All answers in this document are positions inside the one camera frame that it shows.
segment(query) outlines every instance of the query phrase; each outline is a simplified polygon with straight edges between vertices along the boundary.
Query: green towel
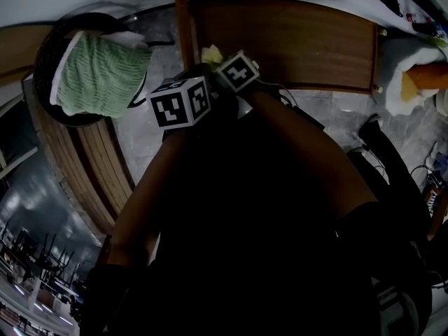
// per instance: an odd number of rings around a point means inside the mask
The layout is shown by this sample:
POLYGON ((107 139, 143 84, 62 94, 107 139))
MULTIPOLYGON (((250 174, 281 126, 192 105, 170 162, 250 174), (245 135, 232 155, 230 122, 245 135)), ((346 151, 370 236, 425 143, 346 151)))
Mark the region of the green towel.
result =
POLYGON ((78 32, 52 83, 50 103, 68 116, 96 113, 119 118, 139 91, 151 52, 78 32))

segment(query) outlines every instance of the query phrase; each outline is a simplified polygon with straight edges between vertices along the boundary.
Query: orange object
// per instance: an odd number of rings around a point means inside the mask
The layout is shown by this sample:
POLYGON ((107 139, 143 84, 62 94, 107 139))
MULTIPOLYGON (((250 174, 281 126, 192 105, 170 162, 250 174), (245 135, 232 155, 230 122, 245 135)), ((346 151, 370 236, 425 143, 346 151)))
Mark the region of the orange object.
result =
POLYGON ((407 75, 419 90, 448 88, 448 64, 425 64, 412 67, 407 75))

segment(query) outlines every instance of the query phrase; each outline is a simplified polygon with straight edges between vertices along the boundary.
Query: marble floor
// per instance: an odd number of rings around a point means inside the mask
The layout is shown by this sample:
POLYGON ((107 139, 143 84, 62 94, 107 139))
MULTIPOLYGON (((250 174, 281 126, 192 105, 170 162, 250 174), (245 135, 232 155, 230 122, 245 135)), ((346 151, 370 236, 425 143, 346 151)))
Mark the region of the marble floor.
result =
MULTIPOLYGON (((131 29, 145 35, 147 41, 174 39, 176 42, 175 46, 154 48, 146 91, 155 89, 164 78, 174 77, 182 71, 173 8, 139 15, 137 20, 131 18, 127 23, 131 29)), ((435 142, 438 142, 441 153, 448 154, 448 121, 438 115, 433 99, 427 99, 424 106, 416 107, 409 116, 392 117, 371 96, 364 94, 313 90, 290 92, 297 105, 325 125, 325 132, 345 151, 361 146, 356 132, 370 115, 378 113, 384 119, 383 131, 409 170, 424 163, 435 142)), ((162 143, 162 133, 152 120, 147 104, 128 110, 120 120, 115 121, 115 129, 131 175, 138 182, 162 143)), ((370 153, 366 158, 374 166, 379 165, 370 153)), ((416 170, 413 177, 420 186, 426 177, 426 170, 416 170)))

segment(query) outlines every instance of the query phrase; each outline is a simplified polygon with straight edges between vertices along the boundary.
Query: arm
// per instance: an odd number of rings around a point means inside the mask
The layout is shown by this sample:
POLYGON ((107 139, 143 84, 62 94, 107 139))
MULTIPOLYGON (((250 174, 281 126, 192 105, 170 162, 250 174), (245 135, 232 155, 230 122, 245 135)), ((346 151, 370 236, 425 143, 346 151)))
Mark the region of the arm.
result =
POLYGON ((154 210, 181 160, 189 135, 186 129, 169 135, 149 164, 115 223, 108 264, 147 266, 160 233, 154 210))
POLYGON ((338 219, 364 203, 377 201, 344 151, 326 133, 266 92, 251 92, 245 99, 316 177, 338 219))

